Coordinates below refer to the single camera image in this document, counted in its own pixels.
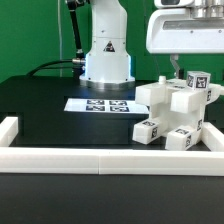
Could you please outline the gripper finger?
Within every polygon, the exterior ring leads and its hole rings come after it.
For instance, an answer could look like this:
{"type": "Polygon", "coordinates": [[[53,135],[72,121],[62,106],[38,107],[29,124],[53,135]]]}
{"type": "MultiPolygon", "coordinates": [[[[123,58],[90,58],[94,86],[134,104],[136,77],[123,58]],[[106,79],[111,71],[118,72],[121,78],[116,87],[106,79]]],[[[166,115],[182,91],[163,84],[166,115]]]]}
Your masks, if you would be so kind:
{"type": "Polygon", "coordinates": [[[179,55],[178,54],[171,54],[170,55],[170,62],[175,70],[174,76],[176,78],[180,78],[180,66],[178,64],[179,55]]]}

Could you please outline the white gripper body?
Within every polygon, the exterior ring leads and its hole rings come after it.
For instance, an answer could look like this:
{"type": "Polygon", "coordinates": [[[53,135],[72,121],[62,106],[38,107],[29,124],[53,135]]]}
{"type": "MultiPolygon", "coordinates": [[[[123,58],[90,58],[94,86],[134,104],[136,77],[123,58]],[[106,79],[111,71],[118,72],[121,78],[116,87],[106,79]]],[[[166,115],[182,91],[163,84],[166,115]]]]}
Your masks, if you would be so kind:
{"type": "Polygon", "coordinates": [[[224,53],[224,18],[193,19],[188,8],[156,10],[146,48],[151,54],[224,53]]]}

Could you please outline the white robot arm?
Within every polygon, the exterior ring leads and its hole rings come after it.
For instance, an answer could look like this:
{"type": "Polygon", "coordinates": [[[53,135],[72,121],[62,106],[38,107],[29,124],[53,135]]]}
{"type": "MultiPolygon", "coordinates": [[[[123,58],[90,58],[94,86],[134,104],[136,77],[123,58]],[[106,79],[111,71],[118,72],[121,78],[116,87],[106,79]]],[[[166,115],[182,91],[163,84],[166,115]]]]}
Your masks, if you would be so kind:
{"type": "MultiPolygon", "coordinates": [[[[119,0],[65,0],[77,48],[75,63],[85,66],[80,82],[95,88],[131,86],[131,58],[126,51],[127,12],[119,0]],[[90,4],[92,47],[84,53],[76,9],[90,4]]],[[[224,53],[224,0],[154,0],[147,28],[146,49],[168,54],[180,75],[181,54],[224,53]]]]}

